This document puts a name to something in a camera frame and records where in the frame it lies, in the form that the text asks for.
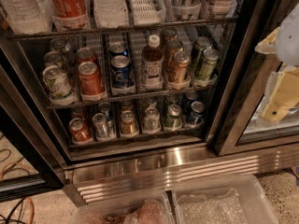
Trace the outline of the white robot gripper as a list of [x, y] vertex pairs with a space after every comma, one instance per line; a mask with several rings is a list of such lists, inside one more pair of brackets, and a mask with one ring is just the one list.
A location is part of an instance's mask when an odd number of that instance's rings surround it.
[[299, 103], [299, 4], [265, 39], [257, 44], [255, 51], [275, 54], [277, 58], [293, 66], [282, 72], [272, 72], [264, 92], [261, 116], [278, 123]]

